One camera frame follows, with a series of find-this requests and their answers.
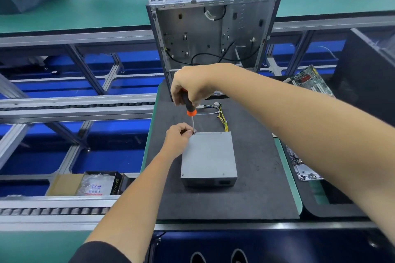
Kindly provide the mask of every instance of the shoe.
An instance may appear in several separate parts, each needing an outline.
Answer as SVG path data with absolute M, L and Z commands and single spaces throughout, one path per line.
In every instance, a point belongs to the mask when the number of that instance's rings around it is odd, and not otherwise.
M 230 262 L 231 263 L 248 263 L 248 260 L 247 260 L 247 256 L 244 254 L 244 252 L 241 249 L 236 248 L 233 251 L 233 254 L 230 258 Z
M 190 263 L 206 263 L 206 259 L 201 252 L 196 251 L 192 254 Z

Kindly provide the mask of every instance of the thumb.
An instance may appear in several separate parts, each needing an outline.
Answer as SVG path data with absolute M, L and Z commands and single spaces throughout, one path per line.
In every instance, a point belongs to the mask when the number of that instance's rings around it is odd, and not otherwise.
M 182 134 L 182 137 L 190 138 L 192 136 L 193 132 L 191 130 L 185 131 Z

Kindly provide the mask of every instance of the conveyor chain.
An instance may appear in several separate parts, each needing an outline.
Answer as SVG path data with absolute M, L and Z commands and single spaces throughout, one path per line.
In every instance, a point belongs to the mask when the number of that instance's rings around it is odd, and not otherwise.
M 0 209 L 0 216 L 18 215 L 104 215 L 109 207 Z
M 66 108 L 88 108 L 88 107 L 117 107 L 117 106 L 141 106 L 155 105 L 155 102 L 131 102 L 131 103 L 104 103 L 104 104 L 74 104 L 58 106 L 31 106 L 31 107 L 0 107 L 0 111 L 15 110 L 45 110 L 45 109 L 66 109 Z

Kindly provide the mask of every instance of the hand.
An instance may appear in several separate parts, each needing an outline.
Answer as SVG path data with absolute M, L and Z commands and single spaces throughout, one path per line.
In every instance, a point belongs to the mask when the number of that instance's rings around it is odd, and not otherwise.
M 173 82 L 171 84 L 171 96 L 175 105 L 184 105 L 181 96 L 181 89 L 188 91 L 189 100 L 194 106 L 200 104 L 200 101 L 211 96 L 215 88 L 212 84 L 215 81 L 215 73 L 222 65 L 229 65 L 225 63 L 202 65 L 202 66 L 185 66 L 181 70 L 175 72 Z
M 192 134 L 193 128 L 187 123 L 180 123 L 171 126 L 169 130 L 166 131 L 166 138 L 161 152 L 174 160 L 185 150 L 188 140 Z

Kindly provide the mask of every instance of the person's right hand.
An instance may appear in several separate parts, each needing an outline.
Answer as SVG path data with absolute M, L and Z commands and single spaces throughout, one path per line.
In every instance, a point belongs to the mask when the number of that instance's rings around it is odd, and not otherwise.
M 202 65 L 202 66 L 185 66 L 175 72 L 173 83 L 171 84 L 171 96 L 175 105 L 184 105 L 181 96 L 181 89 L 188 91 L 189 100 L 194 106 L 200 104 L 200 101 L 211 96 L 215 88 L 212 79 L 215 79 L 215 71 L 220 64 Z

